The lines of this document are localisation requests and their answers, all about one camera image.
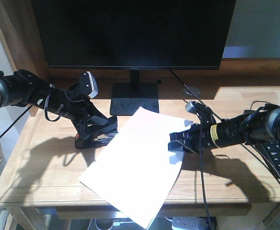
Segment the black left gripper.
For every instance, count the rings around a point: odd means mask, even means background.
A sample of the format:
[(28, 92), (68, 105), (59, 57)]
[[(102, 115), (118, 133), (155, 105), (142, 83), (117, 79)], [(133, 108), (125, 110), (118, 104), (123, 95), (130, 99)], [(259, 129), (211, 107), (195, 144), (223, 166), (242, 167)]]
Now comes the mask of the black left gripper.
[(70, 119), (79, 134), (88, 134), (108, 124), (108, 119), (90, 101), (80, 83), (64, 90), (66, 105), (62, 116)]

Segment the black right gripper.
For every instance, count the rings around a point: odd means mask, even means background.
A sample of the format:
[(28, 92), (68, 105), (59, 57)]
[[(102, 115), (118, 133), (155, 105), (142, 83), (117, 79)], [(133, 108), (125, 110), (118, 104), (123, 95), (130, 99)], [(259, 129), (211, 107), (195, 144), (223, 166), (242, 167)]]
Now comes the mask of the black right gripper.
[(169, 151), (199, 153), (212, 149), (211, 125), (194, 124), (182, 132), (170, 133)]

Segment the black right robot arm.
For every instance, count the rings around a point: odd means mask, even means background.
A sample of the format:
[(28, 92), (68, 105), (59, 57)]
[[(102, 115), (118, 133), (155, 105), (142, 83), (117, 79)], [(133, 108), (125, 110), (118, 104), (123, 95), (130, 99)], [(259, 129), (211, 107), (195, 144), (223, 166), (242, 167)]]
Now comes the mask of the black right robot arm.
[(275, 104), (267, 103), (220, 123), (207, 109), (200, 110), (198, 117), (200, 123), (169, 135), (170, 151), (200, 153), (239, 144), (256, 145), (270, 141), (280, 144), (280, 106)]

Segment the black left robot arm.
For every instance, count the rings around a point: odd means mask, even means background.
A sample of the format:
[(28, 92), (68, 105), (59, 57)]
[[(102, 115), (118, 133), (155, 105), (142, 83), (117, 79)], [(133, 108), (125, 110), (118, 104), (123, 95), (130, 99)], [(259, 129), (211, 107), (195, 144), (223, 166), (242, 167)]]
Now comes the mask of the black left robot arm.
[(89, 132), (108, 124), (104, 116), (91, 102), (98, 94), (93, 75), (87, 71), (81, 74), (79, 82), (67, 90), (49, 84), (30, 71), (20, 69), (5, 76), (0, 71), (0, 108), (27, 105), (43, 109), (49, 120), (49, 113), (57, 115), (54, 121), (64, 117), (72, 121), (79, 132)]

